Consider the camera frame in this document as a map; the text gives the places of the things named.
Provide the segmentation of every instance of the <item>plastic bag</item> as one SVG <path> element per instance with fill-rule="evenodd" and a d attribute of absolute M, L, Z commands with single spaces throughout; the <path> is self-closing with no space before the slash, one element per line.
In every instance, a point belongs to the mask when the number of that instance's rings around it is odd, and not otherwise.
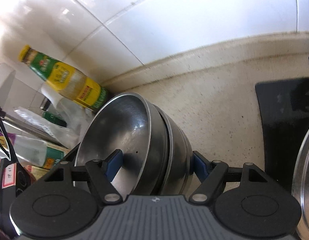
<path fill-rule="evenodd" d="M 68 149 L 72 149 L 79 142 L 79 136 L 69 128 L 61 127 L 51 123 L 40 115 L 35 114 L 30 110 L 24 109 L 23 107 L 18 107 L 15 112 L 25 121 L 31 123 L 34 127 L 45 131 Z"/>

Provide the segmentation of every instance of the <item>stainless steel bowl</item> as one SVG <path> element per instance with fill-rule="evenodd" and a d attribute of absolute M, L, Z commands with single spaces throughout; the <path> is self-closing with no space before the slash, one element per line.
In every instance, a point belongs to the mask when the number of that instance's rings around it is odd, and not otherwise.
<path fill-rule="evenodd" d="M 165 134 L 151 103 L 136 93 L 120 94 L 94 117 L 79 146 L 76 166 L 121 149 L 124 164 L 112 185 L 124 198 L 132 192 L 151 194 L 164 165 Z M 76 187 L 88 190 L 86 183 L 76 182 Z"/>
<path fill-rule="evenodd" d="M 155 107 L 167 125 L 170 145 L 167 171 L 159 193 L 161 195 L 181 194 L 189 178 L 191 145 L 176 123 L 159 107 Z"/>

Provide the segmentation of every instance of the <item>metal lid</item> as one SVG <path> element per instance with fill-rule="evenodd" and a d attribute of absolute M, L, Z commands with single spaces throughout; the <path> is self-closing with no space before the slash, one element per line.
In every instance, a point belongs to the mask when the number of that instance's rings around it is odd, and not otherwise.
<path fill-rule="evenodd" d="M 301 239 L 309 239 L 309 130 L 301 144 L 292 180 L 292 195 L 302 209 L 297 232 Z"/>

